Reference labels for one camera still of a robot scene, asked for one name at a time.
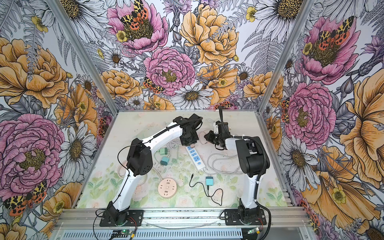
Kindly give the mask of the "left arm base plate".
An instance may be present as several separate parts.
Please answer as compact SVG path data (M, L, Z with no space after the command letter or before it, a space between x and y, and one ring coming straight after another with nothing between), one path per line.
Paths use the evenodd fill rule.
M143 210L125 210L114 212L107 210L103 213L100 227L140 227L142 225Z

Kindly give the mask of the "white blue power strip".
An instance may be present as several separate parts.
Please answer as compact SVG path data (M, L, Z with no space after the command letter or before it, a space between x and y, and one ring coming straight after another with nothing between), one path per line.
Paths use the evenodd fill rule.
M191 147L191 146L187 146L186 149L187 149L187 152L188 152L190 158L192 159L196 169L198 171L204 170L206 168L206 165L204 164L202 158L200 157L200 155L196 151L196 149Z

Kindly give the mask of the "teal charger adapter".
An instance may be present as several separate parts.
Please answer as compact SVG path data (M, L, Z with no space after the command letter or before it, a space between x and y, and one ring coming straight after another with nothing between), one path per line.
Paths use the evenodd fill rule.
M206 185L207 185L208 187L214 185L214 179L213 179L213 177L211 177L211 176L206 177Z
M169 164L169 161L170 161L170 159L168 157L163 156L161 161L160 161L160 164L162 166L167 166Z

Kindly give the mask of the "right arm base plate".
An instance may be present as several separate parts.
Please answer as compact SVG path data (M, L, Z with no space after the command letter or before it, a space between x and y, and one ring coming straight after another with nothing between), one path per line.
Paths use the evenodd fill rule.
M241 213L238 209L225 209L224 221L226 226L266 226L266 215L262 209Z

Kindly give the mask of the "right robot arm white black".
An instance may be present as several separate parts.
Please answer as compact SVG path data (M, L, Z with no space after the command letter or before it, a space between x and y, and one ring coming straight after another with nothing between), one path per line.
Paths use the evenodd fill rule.
M262 176L270 167L270 160L260 137L235 136L230 133L224 122L223 109L219 107L220 120L215 123L215 130L204 138L219 150L236 150L240 169L245 175L243 193L237 210L225 210L227 225L265 225L264 209L257 201Z

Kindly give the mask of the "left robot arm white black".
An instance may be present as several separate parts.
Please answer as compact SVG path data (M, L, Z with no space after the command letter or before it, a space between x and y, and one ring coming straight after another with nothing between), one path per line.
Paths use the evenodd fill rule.
M126 173L118 194L108 203L101 217L101 227L140 226L143 211L131 211L134 192L142 177L153 168L154 154L172 140L179 139L182 146L189 147L199 140L197 130L203 118L192 114L189 118L177 117L158 133L143 140L135 138L128 146Z

